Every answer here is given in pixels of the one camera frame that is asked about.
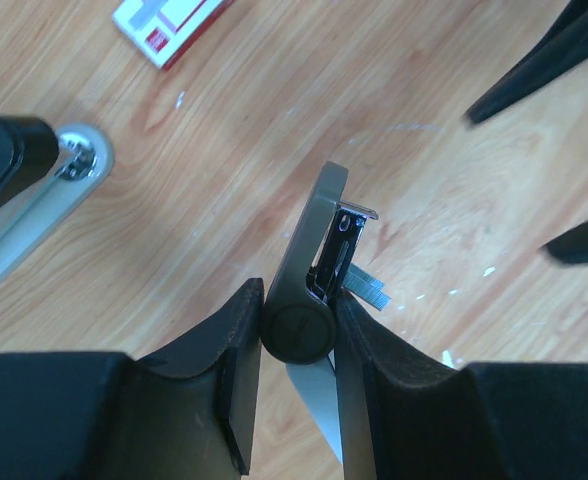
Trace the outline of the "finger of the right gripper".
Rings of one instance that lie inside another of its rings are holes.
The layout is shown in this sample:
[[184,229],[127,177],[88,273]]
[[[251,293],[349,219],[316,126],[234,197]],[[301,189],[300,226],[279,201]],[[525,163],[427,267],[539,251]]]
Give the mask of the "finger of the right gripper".
[[568,2],[538,43],[465,112],[479,125],[588,60],[588,0]]
[[543,249],[562,264],[588,264],[588,221],[550,240]]

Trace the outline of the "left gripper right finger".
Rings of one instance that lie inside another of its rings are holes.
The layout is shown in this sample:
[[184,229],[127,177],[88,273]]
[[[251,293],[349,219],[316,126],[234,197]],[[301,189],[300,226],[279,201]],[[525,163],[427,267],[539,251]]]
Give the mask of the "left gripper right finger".
[[470,383],[374,320],[350,294],[333,307],[347,479],[474,479],[479,421]]

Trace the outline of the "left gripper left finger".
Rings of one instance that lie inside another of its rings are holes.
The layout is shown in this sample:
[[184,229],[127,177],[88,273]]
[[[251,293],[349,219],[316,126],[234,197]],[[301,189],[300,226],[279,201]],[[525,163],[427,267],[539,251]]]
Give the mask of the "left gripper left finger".
[[121,476],[250,471],[264,285],[251,278],[214,314],[138,360],[118,422]]

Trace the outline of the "silver staple strip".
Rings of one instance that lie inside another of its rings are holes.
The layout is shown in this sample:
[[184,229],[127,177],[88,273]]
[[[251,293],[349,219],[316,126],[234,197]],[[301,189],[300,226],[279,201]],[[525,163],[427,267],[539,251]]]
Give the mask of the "silver staple strip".
[[390,301],[390,297],[383,292],[384,283],[354,264],[348,268],[343,287],[378,311]]

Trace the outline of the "grey stapler black hinge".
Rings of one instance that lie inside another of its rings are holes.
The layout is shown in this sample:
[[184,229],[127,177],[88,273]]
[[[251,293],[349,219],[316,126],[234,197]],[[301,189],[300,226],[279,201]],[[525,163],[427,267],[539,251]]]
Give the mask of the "grey stapler black hinge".
[[333,349],[338,321],[331,310],[375,211],[343,200],[348,171],[327,162],[308,197],[260,322],[267,351],[285,363],[290,381],[336,458],[341,459]]

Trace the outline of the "black silver stapler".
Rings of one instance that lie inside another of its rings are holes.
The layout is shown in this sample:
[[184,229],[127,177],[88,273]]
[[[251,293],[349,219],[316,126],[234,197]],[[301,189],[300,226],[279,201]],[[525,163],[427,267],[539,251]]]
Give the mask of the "black silver stapler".
[[110,174],[107,134],[0,115],[0,283]]

